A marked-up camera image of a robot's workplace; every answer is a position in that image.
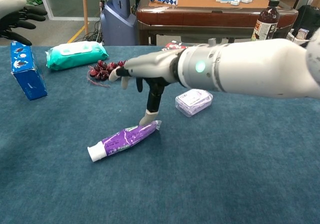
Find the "wet wipes pack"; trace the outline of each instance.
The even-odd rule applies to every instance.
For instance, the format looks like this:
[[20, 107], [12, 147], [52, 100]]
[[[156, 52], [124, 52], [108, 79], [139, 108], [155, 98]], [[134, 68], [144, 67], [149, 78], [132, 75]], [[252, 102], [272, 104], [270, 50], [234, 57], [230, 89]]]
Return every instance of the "wet wipes pack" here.
[[32, 48], [17, 41], [11, 42], [11, 74], [29, 100], [47, 96], [47, 89]]
[[96, 63], [109, 57], [101, 43], [82, 41], [64, 43], [49, 49], [46, 53], [46, 66], [53, 70], [64, 70]]

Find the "yellow floor line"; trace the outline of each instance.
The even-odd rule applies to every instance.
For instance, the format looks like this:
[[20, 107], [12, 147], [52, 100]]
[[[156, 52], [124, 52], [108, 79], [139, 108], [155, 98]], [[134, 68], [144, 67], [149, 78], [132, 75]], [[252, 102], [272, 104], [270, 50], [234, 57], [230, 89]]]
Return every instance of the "yellow floor line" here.
[[69, 39], [69, 41], [67, 43], [72, 43], [78, 36], [79, 34], [82, 33], [82, 31], [85, 29], [85, 26], [82, 26], [81, 29], [78, 30], [78, 32], [71, 38]]

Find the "small plastic box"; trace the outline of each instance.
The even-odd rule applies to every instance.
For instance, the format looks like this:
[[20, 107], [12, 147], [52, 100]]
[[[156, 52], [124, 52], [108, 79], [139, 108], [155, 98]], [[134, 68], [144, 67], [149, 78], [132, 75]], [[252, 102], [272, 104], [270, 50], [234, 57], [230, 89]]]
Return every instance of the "small plastic box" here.
[[205, 90], [191, 89], [175, 98], [175, 107], [187, 117], [192, 117], [209, 107], [213, 98], [213, 95]]

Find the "robot body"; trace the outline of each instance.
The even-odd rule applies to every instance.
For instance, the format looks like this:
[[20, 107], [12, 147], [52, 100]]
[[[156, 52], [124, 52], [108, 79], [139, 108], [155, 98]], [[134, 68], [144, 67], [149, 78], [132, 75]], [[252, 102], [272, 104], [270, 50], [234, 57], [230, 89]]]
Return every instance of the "robot body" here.
[[109, 0], [100, 17], [106, 46], [138, 45], [137, 18], [130, 12], [130, 0]]

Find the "bottle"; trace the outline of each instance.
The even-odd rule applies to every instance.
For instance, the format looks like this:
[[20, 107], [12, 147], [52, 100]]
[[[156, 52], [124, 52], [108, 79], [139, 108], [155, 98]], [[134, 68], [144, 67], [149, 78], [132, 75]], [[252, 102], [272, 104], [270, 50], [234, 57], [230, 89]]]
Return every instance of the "bottle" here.
[[279, 0], [270, 0], [268, 7], [261, 11], [251, 41], [272, 39], [280, 17], [277, 10], [279, 3]]

